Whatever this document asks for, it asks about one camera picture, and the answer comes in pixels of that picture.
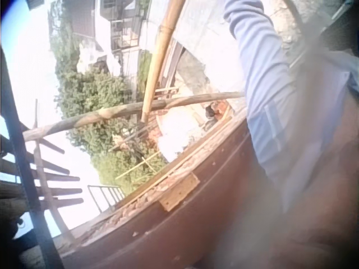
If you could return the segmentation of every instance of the sleeve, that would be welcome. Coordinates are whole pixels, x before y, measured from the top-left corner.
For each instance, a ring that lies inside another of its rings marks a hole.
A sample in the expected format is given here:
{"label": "sleeve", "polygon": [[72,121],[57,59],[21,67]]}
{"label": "sleeve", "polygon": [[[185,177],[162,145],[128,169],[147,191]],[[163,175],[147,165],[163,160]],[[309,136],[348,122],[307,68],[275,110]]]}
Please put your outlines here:
{"label": "sleeve", "polygon": [[256,156],[267,176],[280,184],[293,163],[287,140],[296,99],[281,38],[260,0],[227,0],[224,18],[238,42]]}

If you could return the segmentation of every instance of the bamboo pole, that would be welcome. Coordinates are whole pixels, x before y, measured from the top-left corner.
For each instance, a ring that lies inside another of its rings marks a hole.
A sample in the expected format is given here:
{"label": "bamboo pole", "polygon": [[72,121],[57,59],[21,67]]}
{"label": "bamboo pole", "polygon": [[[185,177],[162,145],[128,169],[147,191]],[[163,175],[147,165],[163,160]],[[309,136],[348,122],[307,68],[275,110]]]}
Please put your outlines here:
{"label": "bamboo pole", "polygon": [[[239,92],[222,92],[216,94],[199,94],[180,98],[155,100],[153,101],[152,110],[169,109],[176,106],[184,106],[205,103],[214,100],[233,99],[240,97],[243,97],[243,95]],[[112,108],[103,108],[97,111],[74,116],[54,124],[28,130],[23,133],[24,139],[27,142],[51,135],[53,133],[58,133],[73,128],[79,128],[90,123],[100,122],[101,120],[136,114],[141,111],[142,105],[142,102],[127,105],[118,105]]]}
{"label": "bamboo pole", "polygon": [[154,49],[152,60],[147,77],[146,91],[144,97],[144,106],[142,109],[141,121],[145,124],[151,112],[152,101],[155,93],[155,87],[162,69],[166,51],[169,46],[174,29],[186,0],[170,0],[167,12],[164,16],[162,24],[159,27],[156,47]]}
{"label": "bamboo pole", "polygon": [[[153,158],[154,156],[156,156],[158,153],[160,153],[160,151],[157,151],[155,154],[152,154],[152,155],[149,156],[145,161],[148,161],[148,160],[152,159],[152,158]],[[132,167],[130,170],[124,172],[124,173],[121,174],[121,175],[119,175],[118,177],[115,178],[115,180],[117,180],[117,179],[119,179],[119,178],[121,178],[121,177],[127,175],[129,172],[135,170],[137,167],[140,167],[142,164],[145,163],[145,161],[140,162],[139,164],[137,164],[137,165],[135,165],[134,167]]]}
{"label": "bamboo pole", "polygon": [[[38,126],[38,100],[35,99],[34,128],[36,128],[37,126]],[[60,215],[60,212],[58,212],[58,208],[55,204],[54,198],[52,197],[51,190],[49,188],[49,185],[47,184],[43,161],[41,159],[40,142],[37,139],[35,140],[35,143],[36,146],[34,149],[34,160],[35,160],[36,169],[38,171],[38,176],[40,179],[41,190],[44,194],[44,199],[49,207],[49,210],[51,212],[52,217],[54,218],[56,225],[58,226],[60,232],[63,234],[63,237],[67,239],[70,244],[72,244],[75,242],[75,237],[66,226],[65,222],[62,219],[62,216]]]}

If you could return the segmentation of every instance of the roof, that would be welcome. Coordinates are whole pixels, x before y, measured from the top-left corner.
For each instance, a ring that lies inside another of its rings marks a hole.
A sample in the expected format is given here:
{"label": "roof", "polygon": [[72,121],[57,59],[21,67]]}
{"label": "roof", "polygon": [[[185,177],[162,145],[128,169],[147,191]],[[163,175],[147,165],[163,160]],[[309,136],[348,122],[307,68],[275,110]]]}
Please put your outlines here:
{"label": "roof", "polygon": [[73,33],[95,38],[95,0],[64,0]]}

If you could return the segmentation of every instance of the metal railing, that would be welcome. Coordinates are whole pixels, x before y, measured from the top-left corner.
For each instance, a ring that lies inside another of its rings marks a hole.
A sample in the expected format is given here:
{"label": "metal railing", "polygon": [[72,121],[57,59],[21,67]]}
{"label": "metal railing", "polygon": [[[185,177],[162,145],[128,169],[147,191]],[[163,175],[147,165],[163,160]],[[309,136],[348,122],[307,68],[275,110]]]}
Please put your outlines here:
{"label": "metal railing", "polygon": [[[103,195],[103,197],[105,198],[106,200],[106,203],[108,205],[108,207],[111,209],[111,210],[114,210],[114,205],[119,203],[124,197],[125,195],[123,194],[123,192],[121,191],[120,187],[119,186],[112,186],[112,185],[88,185],[88,189],[89,189],[89,192],[90,192],[90,195],[92,197],[92,199],[94,200],[98,210],[100,211],[100,213],[102,213],[104,210],[101,209],[101,207],[99,206],[91,188],[98,188],[100,189],[101,191],[101,194]],[[109,194],[111,195],[112,197],[112,200],[114,201],[114,204],[111,205],[108,197],[106,196],[105,192],[103,191],[103,189],[107,189]]]}

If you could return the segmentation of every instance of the blue long-sleeve shirt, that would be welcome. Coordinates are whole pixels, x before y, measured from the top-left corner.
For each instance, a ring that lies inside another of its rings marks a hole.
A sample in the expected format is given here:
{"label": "blue long-sleeve shirt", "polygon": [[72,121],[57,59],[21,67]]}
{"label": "blue long-sleeve shirt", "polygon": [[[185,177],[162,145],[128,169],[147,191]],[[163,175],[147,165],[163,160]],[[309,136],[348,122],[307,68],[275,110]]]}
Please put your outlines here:
{"label": "blue long-sleeve shirt", "polygon": [[255,154],[286,211],[332,140],[347,86],[358,90],[359,61],[342,52],[313,56],[309,74],[316,82],[303,78],[294,86],[281,38],[260,0],[226,0],[224,17],[238,41]]}

